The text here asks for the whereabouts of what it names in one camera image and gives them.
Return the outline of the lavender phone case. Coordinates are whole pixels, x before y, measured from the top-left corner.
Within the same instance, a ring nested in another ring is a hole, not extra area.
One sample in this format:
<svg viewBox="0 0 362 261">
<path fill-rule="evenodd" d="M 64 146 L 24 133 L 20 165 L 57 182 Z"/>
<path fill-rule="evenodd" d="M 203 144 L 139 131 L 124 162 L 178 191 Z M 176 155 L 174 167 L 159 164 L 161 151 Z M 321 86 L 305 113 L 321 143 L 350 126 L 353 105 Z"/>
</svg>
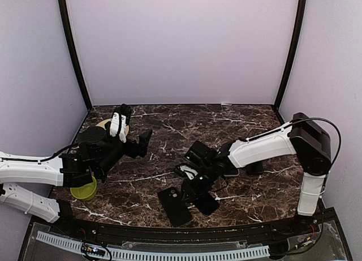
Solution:
<svg viewBox="0 0 362 261">
<path fill-rule="evenodd" d="M 239 175 L 239 170 L 238 169 L 230 169 L 225 171 L 224 176 L 225 177 L 237 177 Z"/>
</svg>

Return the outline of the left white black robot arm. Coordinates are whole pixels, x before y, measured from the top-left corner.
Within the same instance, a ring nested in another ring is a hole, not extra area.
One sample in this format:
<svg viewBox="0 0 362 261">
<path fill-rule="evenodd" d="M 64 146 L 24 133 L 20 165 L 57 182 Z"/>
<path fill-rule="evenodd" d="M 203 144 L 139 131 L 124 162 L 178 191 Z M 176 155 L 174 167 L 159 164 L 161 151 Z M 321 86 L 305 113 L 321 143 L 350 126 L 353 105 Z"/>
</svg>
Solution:
<svg viewBox="0 0 362 261">
<path fill-rule="evenodd" d="M 73 219 L 68 202 L 49 199 L 19 186 L 20 183 L 39 183 L 56 187 L 82 187 L 99 179 L 105 182 L 108 172 L 123 157 L 145 157 L 152 130 L 139 135 L 138 141 L 121 141 L 104 128 L 95 126 L 77 136 L 75 153 L 65 148 L 52 156 L 20 157 L 1 153 L 1 203 L 46 222 L 57 222 L 68 236 L 80 231 Z"/>
</svg>

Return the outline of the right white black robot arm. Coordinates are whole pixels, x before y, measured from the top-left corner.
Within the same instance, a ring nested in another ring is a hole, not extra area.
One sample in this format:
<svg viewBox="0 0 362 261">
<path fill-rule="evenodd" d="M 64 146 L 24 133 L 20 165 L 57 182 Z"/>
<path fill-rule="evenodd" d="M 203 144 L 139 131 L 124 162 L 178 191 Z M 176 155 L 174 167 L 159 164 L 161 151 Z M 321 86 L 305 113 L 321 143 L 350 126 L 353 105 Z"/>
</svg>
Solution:
<svg viewBox="0 0 362 261">
<path fill-rule="evenodd" d="M 315 119 L 296 113 L 293 119 L 274 130 L 251 138 L 212 149 L 195 141 L 185 157 L 190 164 L 177 167 L 185 176 L 181 185 L 181 200 L 192 203 L 205 215 L 218 209 L 209 194 L 214 182 L 221 176 L 233 177 L 245 169 L 250 175 L 263 173 L 262 163 L 275 157 L 295 155 L 303 168 L 303 180 L 297 206 L 297 216 L 289 221 L 288 229 L 294 235 L 302 234 L 311 224 L 325 178 L 332 166 L 330 135 Z"/>
</svg>

